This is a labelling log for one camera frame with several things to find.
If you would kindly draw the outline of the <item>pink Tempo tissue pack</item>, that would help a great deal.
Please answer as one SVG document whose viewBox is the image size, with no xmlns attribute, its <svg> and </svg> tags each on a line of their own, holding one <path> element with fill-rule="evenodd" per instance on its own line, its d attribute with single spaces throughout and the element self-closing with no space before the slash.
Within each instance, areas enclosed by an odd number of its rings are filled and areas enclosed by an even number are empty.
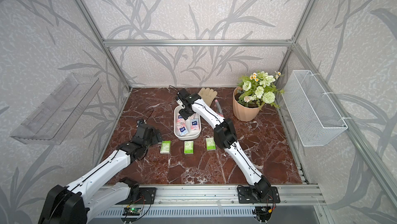
<svg viewBox="0 0 397 224">
<path fill-rule="evenodd" d="M 185 119 L 180 114 L 178 114 L 177 115 L 177 125 L 182 125 L 184 123 L 185 123 Z"/>
</svg>

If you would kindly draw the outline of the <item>green tissue pack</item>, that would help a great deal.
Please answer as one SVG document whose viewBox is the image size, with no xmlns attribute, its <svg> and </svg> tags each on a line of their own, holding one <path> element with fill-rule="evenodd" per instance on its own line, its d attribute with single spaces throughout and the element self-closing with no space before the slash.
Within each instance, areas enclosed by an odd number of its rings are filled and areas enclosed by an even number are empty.
<svg viewBox="0 0 397 224">
<path fill-rule="evenodd" d="M 162 141 L 160 154 L 169 154 L 171 152 L 171 141 Z"/>
<path fill-rule="evenodd" d="M 194 142 L 193 141 L 185 141 L 184 142 L 184 154 L 193 154 L 194 153 Z"/>
<path fill-rule="evenodd" d="M 216 143 L 213 137 L 206 138 L 206 148 L 207 151 L 215 151 L 216 150 Z"/>
</svg>

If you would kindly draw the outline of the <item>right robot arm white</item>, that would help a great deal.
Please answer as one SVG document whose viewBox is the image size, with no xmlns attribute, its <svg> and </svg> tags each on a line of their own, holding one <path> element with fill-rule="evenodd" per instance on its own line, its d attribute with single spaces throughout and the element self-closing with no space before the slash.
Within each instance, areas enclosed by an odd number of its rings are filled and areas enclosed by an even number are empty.
<svg viewBox="0 0 397 224">
<path fill-rule="evenodd" d="M 182 107 L 179 114 L 184 119 L 188 119 L 193 114 L 198 114 L 210 124 L 214 130 L 216 145 L 224 149 L 236 162 L 252 192 L 258 195 L 260 199 L 267 195 L 271 191 L 271 183 L 244 153 L 237 139 L 233 121 L 216 113 L 199 94 L 190 94 L 184 88 L 178 90 L 176 100 Z"/>
</svg>

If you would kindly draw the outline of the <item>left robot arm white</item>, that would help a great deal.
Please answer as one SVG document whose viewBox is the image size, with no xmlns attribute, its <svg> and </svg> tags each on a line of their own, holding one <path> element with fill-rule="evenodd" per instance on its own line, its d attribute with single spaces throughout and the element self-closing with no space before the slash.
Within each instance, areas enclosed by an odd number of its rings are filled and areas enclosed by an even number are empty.
<svg viewBox="0 0 397 224">
<path fill-rule="evenodd" d="M 130 141 L 122 143 L 94 169 L 67 186 L 56 185 L 47 194 L 39 218 L 40 224 L 86 224 L 111 206 L 125 200 L 143 200 L 139 183 L 122 178 L 111 188 L 101 187 L 114 175 L 141 160 L 152 145 L 162 142 L 158 129 L 140 123 Z"/>
</svg>

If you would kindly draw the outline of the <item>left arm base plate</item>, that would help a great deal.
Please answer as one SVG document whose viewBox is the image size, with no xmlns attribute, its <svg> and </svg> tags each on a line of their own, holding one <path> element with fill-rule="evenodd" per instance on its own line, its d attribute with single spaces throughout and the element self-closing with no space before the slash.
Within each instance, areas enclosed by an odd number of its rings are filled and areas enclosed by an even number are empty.
<svg viewBox="0 0 397 224">
<path fill-rule="evenodd" d="M 127 199 L 120 204 L 153 204 L 157 189 L 155 187 L 140 187 L 133 189 Z"/>
</svg>

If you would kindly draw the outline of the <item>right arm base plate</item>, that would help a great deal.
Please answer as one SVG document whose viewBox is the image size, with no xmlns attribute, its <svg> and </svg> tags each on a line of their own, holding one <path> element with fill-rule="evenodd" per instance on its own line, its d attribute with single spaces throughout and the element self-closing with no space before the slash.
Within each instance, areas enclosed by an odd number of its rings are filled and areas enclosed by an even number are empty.
<svg viewBox="0 0 397 224">
<path fill-rule="evenodd" d="M 277 187 L 272 186 L 269 191 L 264 194 L 256 191 L 248 186 L 238 185 L 237 187 L 239 203 L 269 203 L 278 204 L 281 202 Z"/>
</svg>

